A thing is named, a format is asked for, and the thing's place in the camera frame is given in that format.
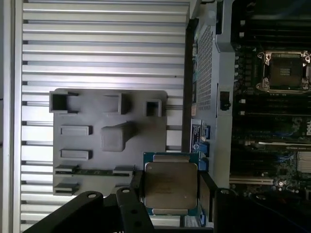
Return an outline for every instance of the metal panel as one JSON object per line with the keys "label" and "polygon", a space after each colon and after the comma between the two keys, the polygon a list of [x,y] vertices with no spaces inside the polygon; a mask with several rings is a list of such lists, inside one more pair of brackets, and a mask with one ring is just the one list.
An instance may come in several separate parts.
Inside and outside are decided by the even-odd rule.
{"label": "metal panel", "polygon": [[[189,3],[193,10],[199,1],[79,2],[4,2],[8,58],[4,108],[8,115],[4,119],[3,233],[24,231],[72,199],[52,195],[50,91],[165,90],[169,96],[167,149],[181,149],[185,28]],[[12,17],[15,54],[10,47]],[[15,67],[10,66],[11,55]],[[157,218],[155,223],[179,225],[179,218],[167,219]]]}
{"label": "metal panel", "polygon": [[[3,1],[0,2],[0,9],[3,9]],[[4,28],[3,28],[4,22],[3,22],[3,12],[0,13],[0,98],[3,100],[3,59],[4,59],[4,46],[3,46],[3,40],[4,40]],[[0,102],[0,142],[3,143],[3,102]],[[0,147],[0,155],[3,157],[3,147],[1,145]],[[0,210],[2,210],[2,196],[3,196],[3,160],[0,160]],[[0,212],[0,226],[2,226],[2,212]]]}
{"label": "metal panel", "polygon": [[[196,117],[211,126],[209,173],[217,186],[229,187],[232,108],[221,109],[220,93],[228,92],[232,102],[235,52],[231,46],[233,0],[207,4],[200,18],[198,100]],[[222,11],[222,33],[216,34],[216,12]]]}

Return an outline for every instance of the pcie slot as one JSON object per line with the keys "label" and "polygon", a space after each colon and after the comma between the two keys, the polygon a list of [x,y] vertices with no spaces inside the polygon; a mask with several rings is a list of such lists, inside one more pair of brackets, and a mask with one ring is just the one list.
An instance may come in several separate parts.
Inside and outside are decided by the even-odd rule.
{"label": "pcie slot", "polygon": [[311,116],[311,107],[286,106],[286,105],[266,105],[258,107],[256,105],[236,106],[236,110],[241,116],[266,115],[266,116]]}
{"label": "pcie slot", "polygon": [[254,148],[262,150],[286,150],[286,151],[304,151],[304,153],[310,153],[311,156],[311,145],[310,144],[299,144],[299,143],[282,143],[282,142],[260,142],[260,141],[245,141],[246,146],[253,146]]}
{"label": "pcie slot", "polygon": [[273,179],[270,179],[268,177],[259,178],[259,177],[230,176],[229,183],[273,185]]}
{"label": "pcie slot", "polygon": [[311,173],[311,151],[298,153],[297,170],[303,173]]}
{"label": "pcie slot", "polygon": [[280,103],[289,103],[292,104],[294,102],[299,104],[311,104],[311,98],[305,95],[290,95],[290,96],[236,96],[236,102],[252,104],[252,103],[267,103],[267,102],[280,102]]}

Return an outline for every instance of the dell logo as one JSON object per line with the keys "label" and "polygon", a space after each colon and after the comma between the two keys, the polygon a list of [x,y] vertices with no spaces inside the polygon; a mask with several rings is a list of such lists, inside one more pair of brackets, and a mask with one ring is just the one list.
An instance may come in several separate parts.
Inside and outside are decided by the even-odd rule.
{"label": "dell logo", "polygon": [[311,136],[311,120],[307,122],[307,136]]}

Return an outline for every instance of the heatsink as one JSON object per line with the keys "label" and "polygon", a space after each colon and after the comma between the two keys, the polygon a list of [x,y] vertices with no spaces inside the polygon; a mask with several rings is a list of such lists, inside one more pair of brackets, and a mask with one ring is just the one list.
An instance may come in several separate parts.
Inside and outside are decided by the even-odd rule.
{"label": "heatsink", "polygon": [[298,153],[297,170],[303,173],[311,173],[311,151]]}

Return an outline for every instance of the screw hole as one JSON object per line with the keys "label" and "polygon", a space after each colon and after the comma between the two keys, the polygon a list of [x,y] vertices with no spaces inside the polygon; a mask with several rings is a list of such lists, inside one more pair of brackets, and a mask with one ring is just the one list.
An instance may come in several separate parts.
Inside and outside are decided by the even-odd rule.
{"label": "screw hole", "polygon": [[94,198],[94,197],[96,197],[96,194],[90,194],[90,195],[88,195],[88,198]]}
{"label": "screw hole", "polygon": [[141,227],[141,222],[135,222],[135,223],[134,223],[134,226],[135,226],[135,227]]}

